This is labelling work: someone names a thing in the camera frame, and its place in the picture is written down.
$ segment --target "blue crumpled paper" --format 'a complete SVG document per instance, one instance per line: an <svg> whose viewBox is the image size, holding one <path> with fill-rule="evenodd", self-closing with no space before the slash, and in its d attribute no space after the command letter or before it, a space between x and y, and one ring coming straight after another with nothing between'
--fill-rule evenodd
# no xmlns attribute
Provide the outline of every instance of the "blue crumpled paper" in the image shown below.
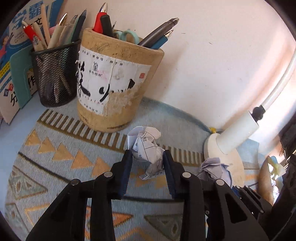
<svg viewBox="0 0 296 241"><path fill-rule="evenodd" d="M232 179L230 171L227 170L228 165L221 163L220 158L207 158L199 168L197 177L202 180L222 179L230 188L232 188Z"/></svg>

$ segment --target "red pen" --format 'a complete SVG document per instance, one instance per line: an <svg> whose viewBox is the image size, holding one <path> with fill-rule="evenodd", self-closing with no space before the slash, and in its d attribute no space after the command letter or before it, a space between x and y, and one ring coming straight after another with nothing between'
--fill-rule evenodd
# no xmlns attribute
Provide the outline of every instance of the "red pen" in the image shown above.
<svg viewBox="0 0 296 241"><path fill-rule="evenodd" d="M107 11L108 11L108 4L104 3L96 16L96 22L94 24L93 31L100 33L100 34L103 33L103 28L102 28L102 24L101 24L101 16L106 15Z"/></svg>
<svg viewBox="0 0 296 241"><path fill-rule="evenodd" d="M31 40L31 42L33 42L34 36L37 36L38 37L38 35L33 30L32 26L30 24L27 24L25 21L22 21L22 26L24 28L25 34L28 36L28 38Z"/></svg>

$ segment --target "crumpled paper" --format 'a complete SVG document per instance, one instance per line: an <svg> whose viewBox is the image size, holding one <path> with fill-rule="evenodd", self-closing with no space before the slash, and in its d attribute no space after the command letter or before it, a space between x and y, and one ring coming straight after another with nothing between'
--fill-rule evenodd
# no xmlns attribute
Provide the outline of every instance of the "crumpled paper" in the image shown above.
<svg viewBox="0 0 296 241"><path fill-rule="evenodd" d="M137 126L128 133L128 149L132 151L133 157L139 161L149 161L151 164L142 180L154 178L163 174L163 152L164 149L157 146L155 140L161 133L154 127Z"/></svg>
<svg viewBox="0 0 296 241"><path fill-rule="evenodd" d="M231 173L227 170L229 167L226 164L220 162L220 158L207 158L199 168L198 178L207 181L208 175L214 180L224 180L230 188L232 188Z"/></svg>

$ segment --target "white crumpled paper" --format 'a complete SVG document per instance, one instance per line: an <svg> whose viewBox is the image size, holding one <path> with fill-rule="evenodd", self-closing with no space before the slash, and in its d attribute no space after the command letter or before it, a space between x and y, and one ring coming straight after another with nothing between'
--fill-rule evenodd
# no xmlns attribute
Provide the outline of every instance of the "white crumpled paper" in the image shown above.
<svg viewBox="0 0 296 241"><path fill-rule="evenodd" d="M151 163L146 173L140 176L142 180L154 178L164 172L164 149L155 142L160 136L161 133L156 128L146 126L137 126L128 133L128 149L132 151L133 157Z"/></svg>

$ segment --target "scissors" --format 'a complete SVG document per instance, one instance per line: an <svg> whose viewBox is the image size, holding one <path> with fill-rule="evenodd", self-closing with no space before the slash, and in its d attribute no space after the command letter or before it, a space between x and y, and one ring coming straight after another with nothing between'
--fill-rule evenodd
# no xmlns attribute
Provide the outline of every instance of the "scissors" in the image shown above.
<svg viewBox="0 0 296 241"><path fill-rule="evenodd" d="M117 38L122 40L122 41L126 41L126 35L130 34L133 37L134 44L138 44L140 42L140 39L139 39L138 35L134 31L132 31L130 29L128 29L128 30L126 30L124 32L116 31L113 34L114 34L114 36L117 35L118 36Z"/></svg>

